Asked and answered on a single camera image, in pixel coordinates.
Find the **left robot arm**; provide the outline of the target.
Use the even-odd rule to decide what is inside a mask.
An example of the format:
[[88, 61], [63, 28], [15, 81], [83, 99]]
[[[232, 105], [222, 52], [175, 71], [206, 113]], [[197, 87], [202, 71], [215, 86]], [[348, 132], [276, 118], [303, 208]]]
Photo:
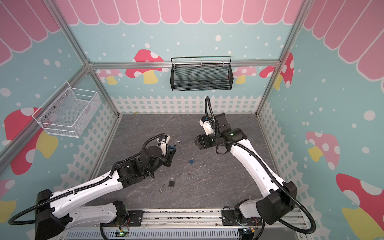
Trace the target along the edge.
[[126, 225], [130, 217], [121, 201], [96, 207], [84, 205], [153, 178], [162, 166], [170, 167], [177, 148], [169, 146], [169, 138], [159, 134], [148, 139], [139, 153], [113, 163], [107, 173], [76, 187], [54, 193], [49, 189], [39, 192], [36, 204], [12, 216], [9, 225], [34, 225], [37, 240], [49, 240], [75, 226]]

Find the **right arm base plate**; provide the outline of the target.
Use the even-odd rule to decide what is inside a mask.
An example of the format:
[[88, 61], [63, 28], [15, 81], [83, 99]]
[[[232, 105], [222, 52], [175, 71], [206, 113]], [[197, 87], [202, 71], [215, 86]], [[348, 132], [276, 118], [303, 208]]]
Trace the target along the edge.
[[260, 218], [245, 218], [237, 210], [223, 208], [221, 211], [221, 219], [223, 226], [262, 226], [263, 222]]

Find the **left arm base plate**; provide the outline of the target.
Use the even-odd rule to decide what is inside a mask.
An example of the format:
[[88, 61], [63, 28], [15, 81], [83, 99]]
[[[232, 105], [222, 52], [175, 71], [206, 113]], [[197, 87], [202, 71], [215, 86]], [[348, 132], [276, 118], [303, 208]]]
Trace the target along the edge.
[[140, 227], [144, 217], [144, 211], [129, 210], [117, 214], [116, 226]]

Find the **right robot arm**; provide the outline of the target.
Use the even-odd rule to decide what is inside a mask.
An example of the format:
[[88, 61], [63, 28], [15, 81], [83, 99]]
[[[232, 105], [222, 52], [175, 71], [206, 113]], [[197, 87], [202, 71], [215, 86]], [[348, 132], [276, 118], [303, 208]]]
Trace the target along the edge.
[[[216, 152], [220, 147], [225, 148], [226, 153], [232, 154], [245, 167], [262, 194], [258, 200], [245, 200], [238, 204], [235, 208], [238, 218], [259, 218], [263, 226], [279, 222], [295, 232], [313, 234], [317, 225], [312, 214], [297, 199], [297, 186], [293, 182], [285, 182], [265, 163], [246, 134], [239, 128], [231, 128], [225, 113], [214, 115], [209, 97], [205, 98], [204, 108], [205, 116], [201, 118], [200, 125], [205, 132], [197, 136], [196, 146], [201, 150], [215, 148]], [[283, 220], [295, 207], [308, 218], [308, 229], [295, 227]]]

